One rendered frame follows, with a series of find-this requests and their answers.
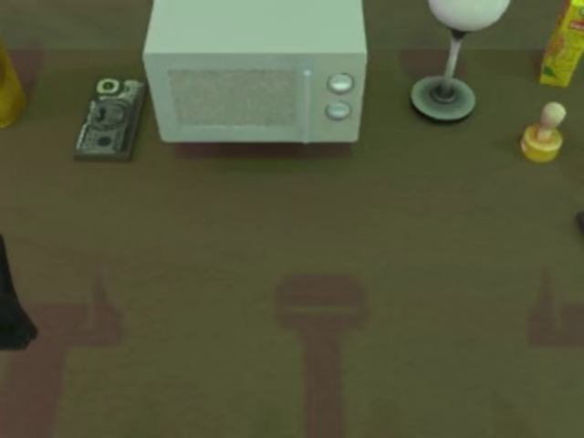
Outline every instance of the white microwave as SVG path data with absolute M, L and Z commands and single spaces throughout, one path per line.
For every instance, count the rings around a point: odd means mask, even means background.
M 154 0 L 143 62 L 167 142 L 354 142 L 361 0 Z

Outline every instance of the lamp base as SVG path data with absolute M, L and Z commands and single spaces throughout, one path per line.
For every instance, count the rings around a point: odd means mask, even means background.
M 413 107 L 428 119 L 450 123 L 471 115 L 476 105 L 475 94 L 462 80 L 452 79 L 452 94 L 441 96 L 443 78 L 424 78 L 413 86 L 410 100 Z

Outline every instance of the microwave knob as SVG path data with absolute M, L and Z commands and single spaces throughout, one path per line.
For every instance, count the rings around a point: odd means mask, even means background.
M 353 89 L 353 77 L 345 73 L 335 75 L 328 80 L 328 89 L 335 94 L 345 94 Z
M 327 105 L 327 117 L 334 121 L 345 120 L 351 113 L 351 107 L 345 102 L 335 102 Z

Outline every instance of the brown table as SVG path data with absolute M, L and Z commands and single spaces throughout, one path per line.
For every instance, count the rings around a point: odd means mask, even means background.
M 584 81 L 543 88 L 530 52 L 467 52 L 479 107 L 433 126 L 408 93 L 434 55 L 371 54 L 352 148 L 175 148 L 149 103 L 134 162 L 105 164 L 71 157 L 89 89 L 141 75 L 139 54 L 46 53 L 28 113 L 0 133 L 0 230 L 41 329 L 0 359 L 3 436 L 303 436 L 303 382 L 335 367 L 303 370 L 274 310 L 284 281 L 365 294 L 342 343 L 348 438 L 584 433 L 582 339 L 527 342 L 544 273 L 559 306 L 581 300 Z M 552 99 L 566 144 L 537 165 L 517 141 Z

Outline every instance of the juice carton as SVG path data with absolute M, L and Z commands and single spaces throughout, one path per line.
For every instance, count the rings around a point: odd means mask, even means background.
M 26 95 L 6 47 L 0 42 L 0 128 L 14 123 L 26 106 Z
M 549 40 L 539 82 L 567 87 L 584 53 L 584 0 L 564 0 Z

